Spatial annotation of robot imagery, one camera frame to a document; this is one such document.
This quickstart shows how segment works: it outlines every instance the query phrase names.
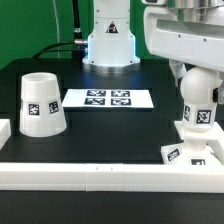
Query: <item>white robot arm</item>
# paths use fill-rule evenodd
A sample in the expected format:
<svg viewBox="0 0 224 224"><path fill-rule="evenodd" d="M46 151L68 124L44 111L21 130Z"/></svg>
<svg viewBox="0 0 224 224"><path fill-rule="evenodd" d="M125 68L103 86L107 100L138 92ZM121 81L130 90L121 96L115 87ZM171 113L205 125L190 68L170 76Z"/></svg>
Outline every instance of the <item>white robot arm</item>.
<svg viewBox="0 0 224 224"><path fill-rule="evenodd" d="M184 112L175 122L184 142L162 147L165 164L221 165L223 131L214 122L217 100L223 103L224 1L142 0L146 45L150 53L170 59L177 78L184 77ZM195 67L186 71L184 63ZM214 92L219 88L219 97Z"/></svg>
<svg viewBox="0 0 224 224"><path fill-rule="evenodd" d="M84 68L120 73L139 62L130 31L130 0L94 0L94 30L88 38Z"/></svg>

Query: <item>white paper sheet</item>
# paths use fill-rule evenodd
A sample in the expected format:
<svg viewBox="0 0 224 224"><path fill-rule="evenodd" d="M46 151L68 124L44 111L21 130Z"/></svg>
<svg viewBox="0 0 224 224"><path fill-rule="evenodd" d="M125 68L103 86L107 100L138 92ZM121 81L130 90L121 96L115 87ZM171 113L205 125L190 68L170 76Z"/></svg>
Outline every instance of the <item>white paper sheet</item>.
<svg viewBox="0 0 224 224"><path fill-rule="evenodd" d="M69 89L63 107L154 108L148 90Z"/></svg>

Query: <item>white cup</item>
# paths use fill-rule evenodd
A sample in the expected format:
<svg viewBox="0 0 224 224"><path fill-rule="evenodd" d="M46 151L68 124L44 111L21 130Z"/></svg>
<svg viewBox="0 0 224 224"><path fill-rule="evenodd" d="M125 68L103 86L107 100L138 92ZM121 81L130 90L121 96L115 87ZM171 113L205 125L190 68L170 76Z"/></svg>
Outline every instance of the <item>white cup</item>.
<svg viewBox="0 0 224 224"><path fill-rule="evenodd" d="M22 77L20 132L30 137L48 137L66 129L57 78L51 73Z"/></svg>

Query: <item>green background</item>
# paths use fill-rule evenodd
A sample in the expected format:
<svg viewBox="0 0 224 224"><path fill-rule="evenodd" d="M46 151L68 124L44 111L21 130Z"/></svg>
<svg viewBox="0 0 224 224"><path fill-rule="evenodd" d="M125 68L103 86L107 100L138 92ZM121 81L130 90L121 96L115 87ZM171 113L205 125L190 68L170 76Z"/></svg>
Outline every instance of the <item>green background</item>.
<svg viewBox="0 0 224 224"><path fill-rule="evenodd" d="M61 41L73 40L72 0L56 0ZM136 52L140 58L154 58L144 40L143 13L145 5L131 0L131 31L136 36ZM84 38L93 29L93 0L79 0ZM0 1L0 69L18 58L30 58L42 48L57 43L53 0ZM42 57L57 57L45 54ZM69 53L61 57L71 57Z"/></svg>

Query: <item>white block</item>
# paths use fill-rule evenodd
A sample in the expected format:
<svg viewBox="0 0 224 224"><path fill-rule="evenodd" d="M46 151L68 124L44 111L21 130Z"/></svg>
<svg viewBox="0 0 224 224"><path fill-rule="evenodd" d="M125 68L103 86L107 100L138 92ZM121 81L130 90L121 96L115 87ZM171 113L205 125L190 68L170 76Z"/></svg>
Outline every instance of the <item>white block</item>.
<svg viewBox="0 0 224 224"><path fill-rule="evenodd" d="M0 163L0 190L85 191L79 164Z"/></svg>
<svg viewBox="0 0 224 224"><path fill-rule="evenodd" d="M223 137L223 130L217 122L214 127L207 132L195 132L187 129L182 121L174 122L181 140L218 140Z"/></svg>
<svg viewBox="0 0 224 224"><path fill-rule="evenodd" d="M88 164L86 191L123 191L123 164Z"/></svg>
<svg viewBox="0 0 224 224"><path fill-rule="evenodd" d="M124 165L124 191L223 193L224 168Z"/></svg>
<svg viewBox="0 0 224 224"><path fill-rule="evenodd" d="M185 149L183 144L175 144L162 147L161 154L165 165L223 167L221 162L214 156L210 146L206 146L203 151L193 151Z"/></svg>
<svg viewBox="0 0 224 224"><path fill-rule="evenodd" d="M0 119L0 150L11 136L9 119Z"/></svg>

